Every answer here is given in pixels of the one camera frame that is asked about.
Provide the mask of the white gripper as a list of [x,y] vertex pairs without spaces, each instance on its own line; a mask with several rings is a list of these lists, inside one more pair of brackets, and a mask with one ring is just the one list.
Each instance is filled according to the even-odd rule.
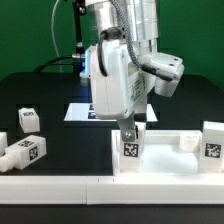
[[107,76],[99,70],[97,51],[92,52],[90,59],[94,111],[99,119],[118,120],[122,140],[134,142],[136,126],[130,114],[152,90],[155,77],[138,70],[132,64],[126,45],[118,41],[104,42],[103,56]]

